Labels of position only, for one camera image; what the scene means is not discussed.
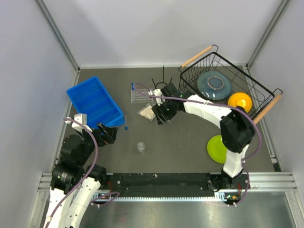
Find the bag of white powder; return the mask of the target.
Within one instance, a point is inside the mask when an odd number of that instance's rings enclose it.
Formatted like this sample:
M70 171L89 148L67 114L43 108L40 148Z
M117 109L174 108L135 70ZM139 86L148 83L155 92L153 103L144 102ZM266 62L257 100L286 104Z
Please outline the bag of white powder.
M148 103L144 108L140 109L138 111L138 114L150 121L153 121L156 117L155 113L152 110L152 106L150 103Z

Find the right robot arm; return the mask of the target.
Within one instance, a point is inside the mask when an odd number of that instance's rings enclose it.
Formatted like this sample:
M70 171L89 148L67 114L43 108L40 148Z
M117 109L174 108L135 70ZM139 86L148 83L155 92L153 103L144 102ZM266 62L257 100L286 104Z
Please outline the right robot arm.
M226 158L221 171L225 187L233 188L243 172L247 149L256 133L256 125L241 107L215 104L191 91L181 93L170 83L162 89L148 92L156 100L152 107L158 123L171 120L178 111L196 115L216 125L226 148Z

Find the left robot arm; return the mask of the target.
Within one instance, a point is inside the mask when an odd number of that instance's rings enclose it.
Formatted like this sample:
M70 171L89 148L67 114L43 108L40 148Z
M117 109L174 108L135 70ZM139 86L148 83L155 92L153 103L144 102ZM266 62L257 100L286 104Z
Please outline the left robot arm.
M91 129L83 121L66 118L77 132L63 140L60 158L51 173L50 201L44 227L78 228L99 188L108 183L106 168L96 160L84 169L91 156L98 157L98 149L116 140L118 127L107 127L101 123Z

